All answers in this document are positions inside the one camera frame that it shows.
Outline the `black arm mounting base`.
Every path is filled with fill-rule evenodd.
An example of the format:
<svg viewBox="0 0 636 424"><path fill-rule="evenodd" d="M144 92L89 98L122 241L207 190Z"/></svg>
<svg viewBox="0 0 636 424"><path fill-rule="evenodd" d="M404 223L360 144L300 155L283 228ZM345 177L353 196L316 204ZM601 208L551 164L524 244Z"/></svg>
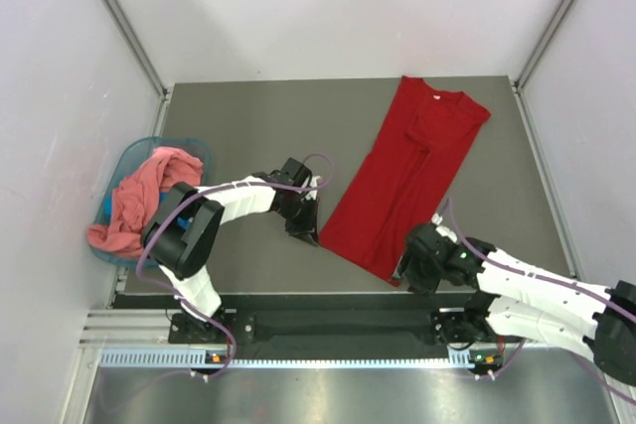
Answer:
<svg viewBox="0 0 636 424"><path fill-rule="evenodd" d="M171 318L171 345L238 346L238 358L442 357L453 345L496 344L466 292L421 295L225 295L221 330L186 312Z"/></svg>

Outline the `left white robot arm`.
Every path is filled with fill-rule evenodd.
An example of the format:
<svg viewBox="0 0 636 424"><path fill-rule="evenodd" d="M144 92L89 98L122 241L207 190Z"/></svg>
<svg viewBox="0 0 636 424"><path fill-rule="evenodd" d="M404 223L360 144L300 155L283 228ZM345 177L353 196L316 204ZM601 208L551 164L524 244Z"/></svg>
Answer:
<svg viewBox="0 0 636 424"><path fill-rule="evenodd" d="M286 233L319 244L318 193L322 178L289 158L282 168L216 187L180 182L170 188L141 235L143 251L170 281L191 329L204 341L224 332L222 299L207 270L220 227L252 214L275 212Z"/></svg>

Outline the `red t shirt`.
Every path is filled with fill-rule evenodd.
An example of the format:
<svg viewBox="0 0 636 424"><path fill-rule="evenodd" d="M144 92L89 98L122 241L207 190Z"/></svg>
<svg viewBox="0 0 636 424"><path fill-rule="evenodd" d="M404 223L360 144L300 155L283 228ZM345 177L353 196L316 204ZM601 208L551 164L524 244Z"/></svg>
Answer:
<svg viewBox="0 0 636 424"><path fill-rule="evenodd" d="M464 92L403 77L389 111L321 245L390 282L407 234L430 220L490 111Z"/></svg>

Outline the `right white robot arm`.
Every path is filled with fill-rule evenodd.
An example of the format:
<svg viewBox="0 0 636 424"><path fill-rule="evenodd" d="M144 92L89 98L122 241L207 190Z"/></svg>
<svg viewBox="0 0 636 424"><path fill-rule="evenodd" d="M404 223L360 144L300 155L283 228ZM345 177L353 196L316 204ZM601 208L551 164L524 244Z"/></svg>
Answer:
<svg viewBox="0 0 636 424"><path fill-rule="evenodd" d="M445 344L527 339L574 353L623 384L635 383L635 287L629 282L578 282L434 222L407 235L393 277L420 294L436 292L442 281L473 289L462 311L432 314L436 337Z"/></svg>

